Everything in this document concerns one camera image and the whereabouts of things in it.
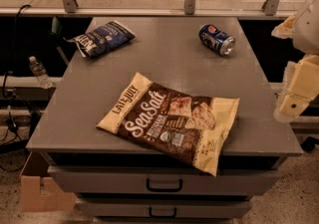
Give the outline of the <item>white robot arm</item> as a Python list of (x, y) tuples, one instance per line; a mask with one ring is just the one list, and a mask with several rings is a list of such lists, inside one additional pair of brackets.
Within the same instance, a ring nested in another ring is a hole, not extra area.
[(293, 47), (305, 54), (300, 61), (287, 63), (273, 113), (279, 122), (292, 122), (319, 95), (319, 0), (306, 0), (271, 35), (290, 38)]

